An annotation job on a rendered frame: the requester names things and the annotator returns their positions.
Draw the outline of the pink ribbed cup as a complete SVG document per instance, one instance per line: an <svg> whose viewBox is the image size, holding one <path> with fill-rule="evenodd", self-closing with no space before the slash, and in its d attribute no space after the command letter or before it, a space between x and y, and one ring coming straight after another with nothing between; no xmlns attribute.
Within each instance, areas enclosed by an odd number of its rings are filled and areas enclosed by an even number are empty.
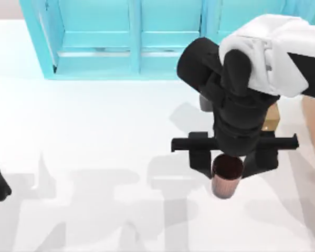
<svg viewBox="0 0 315 252"><path fill-rule="evenodd" d="M242 179L244 165L239 157L218 155L212 165L212 192L220 199L231 198Z"/></svg>

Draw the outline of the golden brown block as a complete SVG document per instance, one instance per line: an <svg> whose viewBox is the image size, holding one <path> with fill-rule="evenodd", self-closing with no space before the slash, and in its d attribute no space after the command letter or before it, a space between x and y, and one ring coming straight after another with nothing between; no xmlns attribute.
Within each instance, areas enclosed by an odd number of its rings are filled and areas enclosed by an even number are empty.
<svg viewBox="0 0 315 252"><path fill-rule="evenodd" d="M267 110L264 124L262 126L263 131L276 131L276 128L280 121L280 112L278 104L274 103Z"/></svg>

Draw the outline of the light blue rack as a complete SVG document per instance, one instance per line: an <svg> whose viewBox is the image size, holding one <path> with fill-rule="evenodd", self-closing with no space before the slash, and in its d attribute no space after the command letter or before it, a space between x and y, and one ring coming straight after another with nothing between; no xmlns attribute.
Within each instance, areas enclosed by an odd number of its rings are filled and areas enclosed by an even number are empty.
<svg viewBox="0 0 315 252"><path fill-rule="evenodd" d="M184 48L262 14L315 25L315 0L19 0L47 79L175 79Z"/></svg>

